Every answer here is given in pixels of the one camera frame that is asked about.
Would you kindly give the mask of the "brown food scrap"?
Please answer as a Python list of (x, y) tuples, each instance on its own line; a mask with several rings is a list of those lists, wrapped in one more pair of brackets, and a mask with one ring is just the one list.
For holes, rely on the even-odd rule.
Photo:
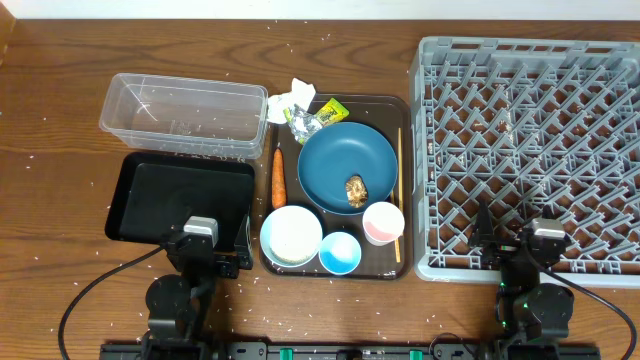
[(346, 184), (345, 190), (348, 204), (353, 208), (361, 208), (368, 200), (368, 190), (364, 181), (359, 175), (351, 176)]

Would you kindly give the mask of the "light blue rice bowl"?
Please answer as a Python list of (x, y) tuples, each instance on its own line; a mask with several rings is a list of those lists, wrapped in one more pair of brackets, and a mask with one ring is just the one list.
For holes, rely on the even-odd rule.
[(305, 207), (288, 205), (267, 216), (260, 230), (260, 246), (267, 259), (281, 268), (307, 264), (318, 253), (323, 229)]

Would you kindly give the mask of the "small blue cup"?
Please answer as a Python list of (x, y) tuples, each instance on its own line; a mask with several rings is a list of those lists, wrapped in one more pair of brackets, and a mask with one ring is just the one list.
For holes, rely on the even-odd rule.
[(328, 234), (318, 252), (321, 265), (337, 276), (353, 272), (360, 264), (362, 249), (358, 240), (346, 232)]

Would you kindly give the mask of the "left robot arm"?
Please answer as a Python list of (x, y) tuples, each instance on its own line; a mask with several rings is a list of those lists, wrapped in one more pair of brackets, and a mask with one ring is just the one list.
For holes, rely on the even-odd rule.
[(147, 290), (148, 327), (153, 338), (193, 339), (202, 329), (216, 282), (236, 279), (242, 270), (253, 268), (247, 215), (232, 240), (233, 250), (220, 250), (220, 243), (220, 225), (213, 218), (192, 216), (169, 233), (163, 248), (178, 273), (154, 280)]

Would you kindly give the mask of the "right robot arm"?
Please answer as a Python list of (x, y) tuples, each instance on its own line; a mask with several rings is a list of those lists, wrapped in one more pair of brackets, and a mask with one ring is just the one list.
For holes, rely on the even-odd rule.
[(534, 218), (515, 235), (503, 236), (482, 201), (468, 244), (481, 249), (483, 266), (499, 269), (496, 318), (507, 340), (524, 344), (568, 336), (574, 295), (566, 287), (541, 281), (543, 271), (559, 262), (569, 244), (560, 221)]

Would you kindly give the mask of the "pink and white cup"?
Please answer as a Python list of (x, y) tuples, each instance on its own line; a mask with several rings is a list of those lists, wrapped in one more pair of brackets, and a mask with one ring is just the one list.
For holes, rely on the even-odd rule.
[(402, 211), (390, 202), (370, 205), (362, 217), (365, 238), (374, 246), (384, 246), (403, 235), (405, 219)]

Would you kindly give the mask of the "dark blue plate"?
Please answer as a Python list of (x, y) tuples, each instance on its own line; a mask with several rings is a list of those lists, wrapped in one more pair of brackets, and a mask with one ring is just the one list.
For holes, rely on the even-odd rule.
[[(386, 200), (396, 185), (396, 152), (376, 129), (342, 122), (316, 132), (302, 147), (297, 165), (305, 195), (319, 208), (337, 215), (357, 215)], [(348, 180), (358, 176), (367, 190), (364, 206), (349, 204)]]

